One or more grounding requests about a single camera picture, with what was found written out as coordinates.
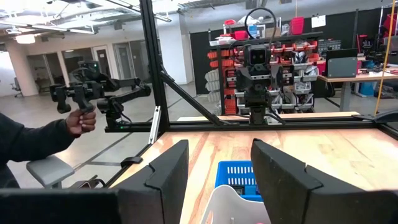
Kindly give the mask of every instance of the gray cushion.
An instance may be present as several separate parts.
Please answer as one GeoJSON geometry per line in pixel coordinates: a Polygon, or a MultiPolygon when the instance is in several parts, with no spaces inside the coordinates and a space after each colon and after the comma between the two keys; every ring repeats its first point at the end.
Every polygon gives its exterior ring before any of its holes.
{"type": "Polygon", "coordinates": [[[59,183],[75,173],[73,168],[63,162],[57,156],[48,156],[46,159],[30,161],[26,169],[45,188],[51,188],[53,184],[59,183]]]}

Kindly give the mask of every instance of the black sleeve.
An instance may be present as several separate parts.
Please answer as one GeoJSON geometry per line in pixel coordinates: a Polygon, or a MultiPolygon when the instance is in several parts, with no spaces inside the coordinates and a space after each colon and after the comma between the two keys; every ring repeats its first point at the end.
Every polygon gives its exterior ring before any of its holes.
{"type": "Polygon", "coordinates": [[[73,140],[64,119],[52,121],[41,128],[25,128],[0,113],[0,150],[8,160],[45,159],[68,148],[73,140]]]}

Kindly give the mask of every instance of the yellow pole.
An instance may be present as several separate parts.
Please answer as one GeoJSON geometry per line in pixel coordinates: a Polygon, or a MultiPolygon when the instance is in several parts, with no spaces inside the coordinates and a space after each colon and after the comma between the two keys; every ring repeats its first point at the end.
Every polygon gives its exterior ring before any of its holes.
{"type": "Polygon", "coordinates": [[[391,34],[392,34],[392,24],[394,22],[394,9],[395,9],[395,6],[396,6],[396,0],[392,0],[391,18],[390,18],[390,31],[389,31],[389,34],[388,34],[386,56],[384,57],[383,73],[381,75],[381,81],[380,81],[380,87],[379,87],[379,96],[377,98],[376,108],[374,109],[374,115],[377,115],[377,111],[379,110],[381,90],[382,90],[383,81],[384,81],[384,72],[386,71],[388,52],[390,51],[390,42],[391,42],[391,34]]]}

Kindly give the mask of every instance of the wooden table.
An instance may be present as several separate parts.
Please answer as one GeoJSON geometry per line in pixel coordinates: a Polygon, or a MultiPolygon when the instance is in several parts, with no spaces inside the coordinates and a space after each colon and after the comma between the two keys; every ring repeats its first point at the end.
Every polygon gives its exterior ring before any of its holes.
{"type": "Polygon", "coordinates": [[[253,138],[364,190],[398,189],[398,142],[378,129],[164,133],[144,153],[143,162],[131,166],[114,185],[188,139],[188,183],[180,223],[197,224],[215,187],[218,162],[250,160],[253,138]]]}
{"type": "MultiPolygon", "coordinates": [[[[318,79],[323,80],[328,83],[333,83],[333,82],[343,82],[343,86],[341,87],[341,96],[340,96],[340,111],[349,111],[349,101],[351,98],[351,82],[375,82],[379,81],[382,78],[382,72],[370,72],[369,74],[361,74],[361,72],[358,72],[359,74],[354,77],[354,78],[328,78],[319,75],[318,79]]],[[[393,75],[391,73],[384,73],[384,79],[385,80],[395,80],[398,79],[398,75],[393,75]]]]}
{"type": "MultiPolygon", "coordinates": [[[[342,117],[342,116],[351,116],[359,114],[357,112],[349,111],[349,112],[329,112],[329,113],[296,113],[296,114],[280,114],[281,118],[331,118],[331,117],[342,117]]],[[[237,120],[237,119],[249,119],[243,118],[241,116],[218,116],[219,119],[222,120],[237,120]]],[[[177,121],[207,121],[207,118],[204,116],[196,116],[196,117],[182,117],[177,121]]]]}

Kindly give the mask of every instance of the black jacket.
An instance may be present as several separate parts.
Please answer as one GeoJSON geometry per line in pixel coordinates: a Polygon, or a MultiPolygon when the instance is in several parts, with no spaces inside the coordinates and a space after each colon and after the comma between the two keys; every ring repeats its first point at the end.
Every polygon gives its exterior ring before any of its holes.
{"type": "Polygon", "coordinates": [[[68,148],[73,140],[63,119],[41,128],[25,128],[0,113],[0,188],[19,187],[8,161],[45,159],[68,148]]]}

